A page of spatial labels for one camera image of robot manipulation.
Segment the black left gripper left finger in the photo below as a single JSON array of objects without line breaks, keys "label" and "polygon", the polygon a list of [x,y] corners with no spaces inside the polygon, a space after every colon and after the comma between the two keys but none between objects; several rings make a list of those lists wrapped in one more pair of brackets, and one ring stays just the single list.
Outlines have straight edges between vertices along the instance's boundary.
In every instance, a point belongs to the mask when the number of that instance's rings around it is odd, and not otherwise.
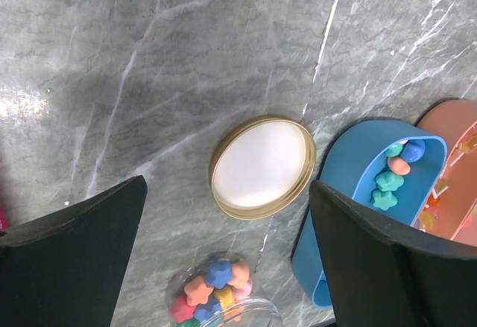
[{"label": "black left gripper left finger", "polygon": [[147,183],[130,178],[1,231],[2,326],[109,326]]}]

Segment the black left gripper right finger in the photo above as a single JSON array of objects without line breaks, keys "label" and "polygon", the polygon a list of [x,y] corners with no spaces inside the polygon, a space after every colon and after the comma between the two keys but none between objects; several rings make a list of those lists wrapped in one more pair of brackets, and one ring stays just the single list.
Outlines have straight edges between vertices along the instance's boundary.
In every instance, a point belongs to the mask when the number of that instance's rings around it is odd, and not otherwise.
[{"label": "black left gripper right finger", "polygon": [[336,326],[475,326],[476,248],[400,223],[316,180],[309,208]]}]

